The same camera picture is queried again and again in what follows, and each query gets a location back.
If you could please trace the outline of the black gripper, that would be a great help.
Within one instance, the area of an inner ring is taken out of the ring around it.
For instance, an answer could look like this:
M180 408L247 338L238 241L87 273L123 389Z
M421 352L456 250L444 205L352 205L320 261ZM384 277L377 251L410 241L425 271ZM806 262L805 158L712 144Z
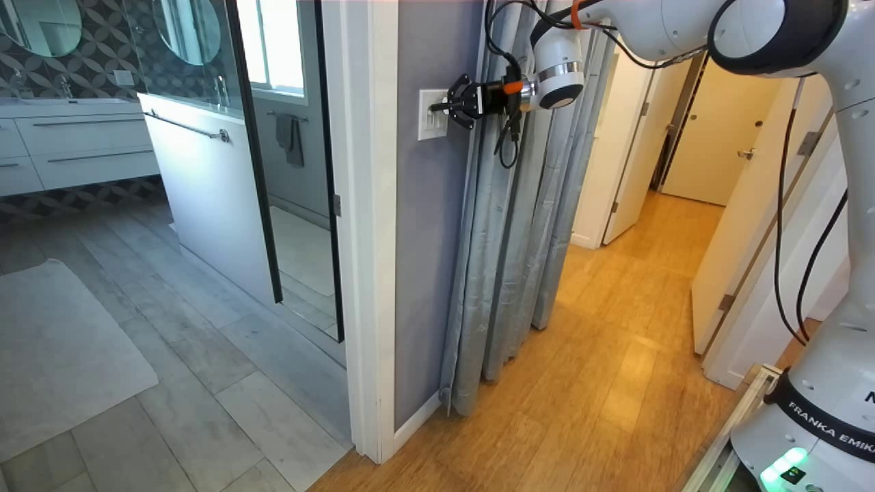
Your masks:
M475 124L486 116L519 109L522 82L471 82L451 88L451 103L433 103L429 112L451 116L456 124Z

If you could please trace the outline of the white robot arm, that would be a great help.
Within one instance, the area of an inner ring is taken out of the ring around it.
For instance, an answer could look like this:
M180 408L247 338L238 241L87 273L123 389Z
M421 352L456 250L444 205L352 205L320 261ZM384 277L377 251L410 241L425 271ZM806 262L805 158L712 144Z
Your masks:
M532 68L456 79L433 109L471 125L575 102L584 27L656 68L702 51L738 77L825 82L846 191L820 229L846 235L847 289L731 448L760 492L875 492L875 0L570 0L536 13Z

